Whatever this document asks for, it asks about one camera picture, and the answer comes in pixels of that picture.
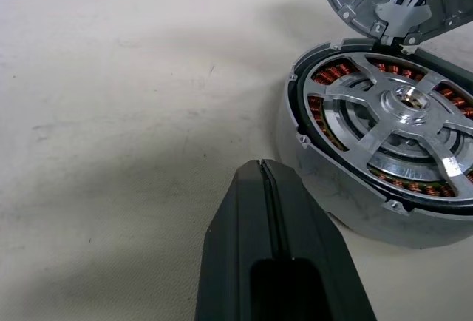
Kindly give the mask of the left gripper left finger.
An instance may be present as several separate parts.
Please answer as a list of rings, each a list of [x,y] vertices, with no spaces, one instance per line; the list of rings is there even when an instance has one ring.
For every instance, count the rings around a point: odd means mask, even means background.
[[[275,160],[236,170],[205,233],[194,321],[296,321],[280,206],[282,185],[295,176]]]

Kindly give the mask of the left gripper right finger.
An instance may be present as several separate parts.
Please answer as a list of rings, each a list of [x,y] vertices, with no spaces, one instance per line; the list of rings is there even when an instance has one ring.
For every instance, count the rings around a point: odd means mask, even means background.
[[[279,233],[270,321],[377,321],[344,238],[293,169],[262,168]]]

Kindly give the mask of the silver motor base copper windings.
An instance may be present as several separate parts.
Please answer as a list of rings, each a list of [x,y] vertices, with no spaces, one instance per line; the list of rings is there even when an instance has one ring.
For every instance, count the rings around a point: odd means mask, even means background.
[[[473,237],[473,72],[362,38],[292,66],[282,162],[353,231],[412,249]]]

